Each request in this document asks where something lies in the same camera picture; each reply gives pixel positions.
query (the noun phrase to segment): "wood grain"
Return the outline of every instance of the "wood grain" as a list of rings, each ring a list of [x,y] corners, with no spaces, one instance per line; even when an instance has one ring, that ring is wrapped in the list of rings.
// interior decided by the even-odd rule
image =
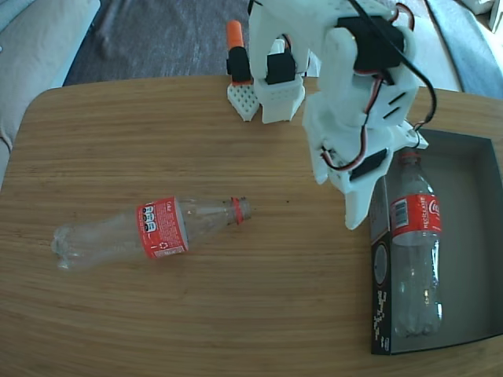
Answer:
[[[302,111],[243,123],[227,83],[96,83],[34,101],[0,194],[0,375],[503,373],[503,338],[370,354],[368,225],[346,230],[343,197],[315,184]],[[503,161],[503,103],[439,103],[432,128],[491,137]],[[411,119],[427,110],[422,90]],[[252,219],[158,262],[56,269],[57,226],[169,195],[247,196]]]

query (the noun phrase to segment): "coca-cola label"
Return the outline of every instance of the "coca-cola label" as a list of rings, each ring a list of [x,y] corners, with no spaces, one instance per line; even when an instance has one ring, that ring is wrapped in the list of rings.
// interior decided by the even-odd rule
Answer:
[[[407,232],[441,232],[439,204],[435,195],[404,196],[391,204],[393,237]]]
[[[138,207],[136,220],[141,244],[149,258],[187,251],[174,197]]]

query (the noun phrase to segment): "clear plastic bottle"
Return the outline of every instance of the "clear plastic bottle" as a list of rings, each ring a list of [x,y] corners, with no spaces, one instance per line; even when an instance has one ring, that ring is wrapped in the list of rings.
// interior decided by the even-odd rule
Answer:
[[[440,329],[439,246],[442,226],[433,188],[419,153],[399,153],[401,186],[391,204],[392,318],[400,337],[430,335]]]
[[[250,218],[245,198],[167,198],[108,220],[63,225],[51,244],[63,270],[87,269],[114,261],[161,258],[187,251],[227,225]]]

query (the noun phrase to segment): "black box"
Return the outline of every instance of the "black box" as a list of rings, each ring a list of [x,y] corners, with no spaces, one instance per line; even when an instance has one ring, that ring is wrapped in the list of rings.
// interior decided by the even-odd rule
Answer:
[[[387,176],[377,182],[369,211],[372,353],[379,355],[432,350],[503,334],[503,185],[492,141],[434,130],[421,133],[430,144],[420,152],[421,164],[442,215],[442,327],[437,334],[406,339],[393,331],[388,200],[398,186],[395,159]]]

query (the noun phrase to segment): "gray carpet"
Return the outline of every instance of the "gray carpet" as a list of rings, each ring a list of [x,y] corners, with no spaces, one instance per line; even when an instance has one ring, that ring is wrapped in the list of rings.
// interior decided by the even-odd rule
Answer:
[[[226,23],[248,25],[247,8],[248,0],[101,0],[65,85],[225,74]]]
[[[422,0],[412,3],[415,11],[428,11]],[[463,90],[503,98],[503,75],[475,17],[454,0],[428,3]],[[101,0],[65,85],[225,74],[226,23],[241,21],[248,40],[247,8],[248,0]]]
[[[464,92],[503,99],[503,75],[475,16],[455,1],[428,0]]]

